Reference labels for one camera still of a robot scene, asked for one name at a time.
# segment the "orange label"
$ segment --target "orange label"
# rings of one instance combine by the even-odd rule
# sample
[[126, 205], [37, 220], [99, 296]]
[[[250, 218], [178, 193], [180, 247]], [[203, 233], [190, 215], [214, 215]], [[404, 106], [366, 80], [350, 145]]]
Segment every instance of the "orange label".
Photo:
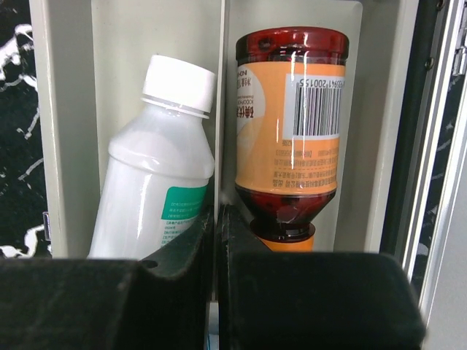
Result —
[[314, 236], [296, 243], [278, 243], [258, 238], [273, 252], [311, 252], [313, 250]]
[[236, 183], [314, 195], [337, 188], [344, 66], [257, 62], [237, 72]]

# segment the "bottle neck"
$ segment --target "bottle neck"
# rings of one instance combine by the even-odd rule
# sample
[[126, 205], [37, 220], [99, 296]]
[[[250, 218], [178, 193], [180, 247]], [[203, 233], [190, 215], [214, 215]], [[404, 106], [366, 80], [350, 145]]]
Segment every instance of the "bottle neck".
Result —
[[182, 104], [176, 104], [174, 102], [170, 102], [167, 100], [163, 100], [161, 98], [156, 98], [148, 95], [143, 95], [141, 99], [146, 102], [148, 105], [154, 107], [155, 109], [162, 110], [165, 113], [173, 114], [176, 116], [187, 115], [187, 116], [194, 116], [203, 119], [209, 119], [207, 115], [204, 114], [203, 111], [195, 108], [191, 108], [188, 106], [183, 106]]

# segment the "bottle shoulder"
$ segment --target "bottle shoulder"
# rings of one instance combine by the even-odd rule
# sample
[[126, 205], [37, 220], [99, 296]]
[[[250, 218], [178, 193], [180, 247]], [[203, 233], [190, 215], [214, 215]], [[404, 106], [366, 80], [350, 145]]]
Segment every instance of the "bottle shoulder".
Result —
[[143, 111], [109, 144], [109, 154], [130, 166], [169, 176], [208, 179], [214, 158], [200, 120]]

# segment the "white bottle cap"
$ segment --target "white bottle cap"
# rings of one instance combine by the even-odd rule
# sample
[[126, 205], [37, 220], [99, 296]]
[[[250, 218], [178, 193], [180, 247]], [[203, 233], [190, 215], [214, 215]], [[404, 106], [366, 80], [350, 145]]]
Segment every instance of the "white bottle cap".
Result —
[[144, 81], [143, 94], [210, 112], [216, 74], [194, 64], [154, 55]]

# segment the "orange bottle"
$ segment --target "orange bottle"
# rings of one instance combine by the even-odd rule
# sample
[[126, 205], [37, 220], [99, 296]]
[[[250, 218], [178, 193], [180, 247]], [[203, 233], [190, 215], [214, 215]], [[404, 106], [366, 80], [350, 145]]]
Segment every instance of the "orange bottle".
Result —
[[348, 52], [343, 33], [315, 27], [267, 29], [236, 43], [236, 190], [272, 250], [310, 251], [310, 222], [336, 194]]

